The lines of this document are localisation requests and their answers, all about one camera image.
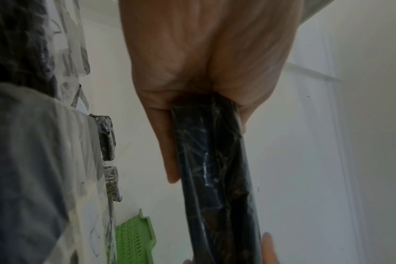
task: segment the green plastic crate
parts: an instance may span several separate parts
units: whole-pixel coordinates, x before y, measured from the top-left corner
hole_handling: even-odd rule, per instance
[[[117,264],[153,264],[151,250],[156,244],[150,217],[138,215],[115,228]]]

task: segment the green plastic basket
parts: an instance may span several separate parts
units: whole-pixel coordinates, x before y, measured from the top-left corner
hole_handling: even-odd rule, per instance
[[[115,228],[117,264],[153,264],[151,250],[156,244],[150,217],[138,215]]]

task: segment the black cylindrical object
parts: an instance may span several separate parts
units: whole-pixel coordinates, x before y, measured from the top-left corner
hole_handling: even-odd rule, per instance
[[[172,106],[197,264],[261,264],[261,240],[236,105],[219,94]]]

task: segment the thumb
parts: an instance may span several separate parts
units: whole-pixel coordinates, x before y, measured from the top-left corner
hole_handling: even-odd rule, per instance
[[[262,238],[262,260],[263,264],[279,264],[273,246],[273,239],[269,233],[264,233]]]

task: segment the hand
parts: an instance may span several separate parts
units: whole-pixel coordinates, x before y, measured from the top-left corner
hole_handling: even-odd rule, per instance
[[[244,126],[278,82],[303,0],[119,2],[134,87],[175,183],[171,105],[218,92],[237,103]]]
[[[263,264],[280,264],[275,254],[272,236],[269,233],[263,234],[262,261]],[[194,264],[194,262],[190,260],[186,260],[184,264]]]

